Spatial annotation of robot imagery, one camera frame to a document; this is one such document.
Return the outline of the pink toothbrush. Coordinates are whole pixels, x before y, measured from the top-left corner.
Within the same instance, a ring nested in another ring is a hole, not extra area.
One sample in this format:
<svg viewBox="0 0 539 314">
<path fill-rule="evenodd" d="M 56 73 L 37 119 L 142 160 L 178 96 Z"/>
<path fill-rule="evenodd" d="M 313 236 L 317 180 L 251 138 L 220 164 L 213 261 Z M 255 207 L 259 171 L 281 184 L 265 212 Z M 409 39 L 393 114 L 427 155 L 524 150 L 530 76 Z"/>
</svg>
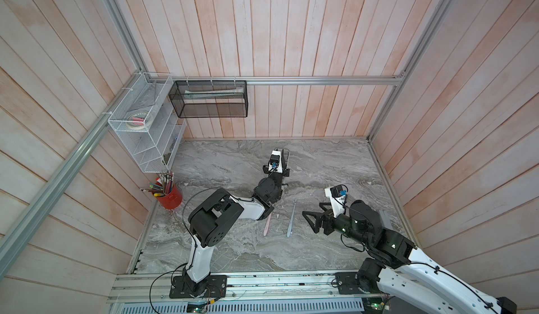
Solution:
<svg viewBox="0 0 539 314">
<path fill-rule="evenodd" d="M 265 228 L 262 232 L 263 236 L 266 237 L 269 233 L 269 229 L 270 229 L 270 225 L 271 225 L 271 218 L 272 218 L 272 214 L 270 214 L 267 218 L 266 218 L 266 222 L 265 222 Z"/>
</svg>

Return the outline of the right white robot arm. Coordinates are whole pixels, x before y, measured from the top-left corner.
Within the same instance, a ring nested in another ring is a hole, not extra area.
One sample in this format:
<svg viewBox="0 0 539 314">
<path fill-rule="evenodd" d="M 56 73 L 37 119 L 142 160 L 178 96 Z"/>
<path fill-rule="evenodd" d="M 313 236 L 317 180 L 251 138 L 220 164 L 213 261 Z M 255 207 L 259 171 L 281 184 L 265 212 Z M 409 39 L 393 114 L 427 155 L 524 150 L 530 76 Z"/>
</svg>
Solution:
<svg viewBox="0 0 539 314">
<path fill-rule="evenodd" d="M 311 229 L 339 233 L 369 256 L 355 273 L 335 274 L 340 294 L 387 294 L 426 313 L 516 313 L 507 297 L 492 297 L 472 287 L 431 259 L 413 241 L 384 226 L 380 213 L 361 200 L 342 214 L 321 203 L 321 212 L 304 211 Z"/>
</svg>

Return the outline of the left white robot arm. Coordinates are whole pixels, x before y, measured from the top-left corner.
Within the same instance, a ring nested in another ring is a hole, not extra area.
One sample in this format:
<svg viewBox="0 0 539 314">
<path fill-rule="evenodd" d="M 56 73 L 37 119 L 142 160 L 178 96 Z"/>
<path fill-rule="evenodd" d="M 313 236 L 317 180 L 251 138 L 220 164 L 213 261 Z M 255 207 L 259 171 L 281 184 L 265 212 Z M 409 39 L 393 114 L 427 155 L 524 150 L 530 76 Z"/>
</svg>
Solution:
<svg viewBox="0 0 539 314">
<path fill-rule="evenodd" d="M 253 190 L 252 197 L 241 199 L 224 188 L 217 188 L 188 217 L 188 232 L 192 238 L 189 261 L 182 270 L 171 272 L 171 299 L 202 299 L 217 301 L 226 295 L 227 276 L 211 274 L 211 259 L 215 246 L 223 240 L 240 219 L 262 221 L 275 209 L 283 193 L 283 174 L 271 172 Z"/>
</svg>

